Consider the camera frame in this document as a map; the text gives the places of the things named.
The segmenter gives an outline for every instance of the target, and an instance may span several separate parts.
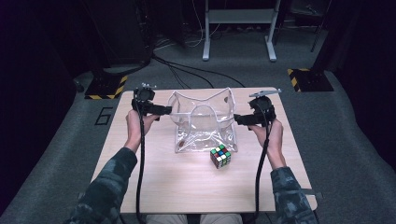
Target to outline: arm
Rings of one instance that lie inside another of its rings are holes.
[[[257,135],[262,146],[266,137],[265,129],[256,125],[248,127]],[[300,184],[286,164],[282,154],[282,138],[282,123],[275,119],[269,135],[267,157],[273,169],[271,179],[273,182],[277,223],[317,223]]]
[[[143,117],[145,134],[159,116]],[[131,110],[126,117],[128,139],[88,186],[65,223],[116,223],[129,177],[137,164],[136,151],[140,146],[140,121]]]

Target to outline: rubik's cube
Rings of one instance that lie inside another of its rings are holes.
[[[230,163],[231,153],[225,148],[224,145],[219,145],[216,148],[210,150],[210,159],[215,164],[216,168],[223,167]]]

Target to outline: pants leg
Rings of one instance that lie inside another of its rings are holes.
[[[242,224],[239,214],[205,214],[201,215],[201,224]]]
[[[188,224],[186,215],[147,215],[147,224]]]

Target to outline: person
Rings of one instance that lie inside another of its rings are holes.
[[[144,134],[146,134],[157,115],[143,116]],[[78,201],[69,219],[64,223],[117,223],[120,207],[128,180],[137,164],[136,151],[140,146],[141,131],[139,116],[130,110],[126,116],[128,137],[122,147],[104,166],[99,175],[88,186]],[[271,179],[276,203],[277,223],[317,223],[309,202],[282,154],[283,126],[275,119],[269,134],[267,158],[273,171]],[[266,130],[257,125],[248,126],[258,138],[261,147],[266,138]],[[147,215],[148,224],[187,224],[186,215]],[[201,223],[242,223],[239,214],[205,214]]]

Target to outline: hand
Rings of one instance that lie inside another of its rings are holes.
[[[272,127],[268,127],[271,132],[268,137],[267,156],[272,169],[275,170],[279,167],[286,166],[286,161],[282,154],[283,126],[277,119],[272,122],[271,126]],[[265,128],[257,125],[249,125],[248,127],[257,135],[260,146],[263,146],[267,134]]]
[[[149,131],[152,122],[159,118],[159,115],[143,116],[143,123],[145,128],[145,135]],[[125,147],[131,149],[136,153],[140,146],[141,132],[140,132],[140,119],[136,111],[130,110],[126,116],[126,123],[128,126],[128,139],[125,142]]]

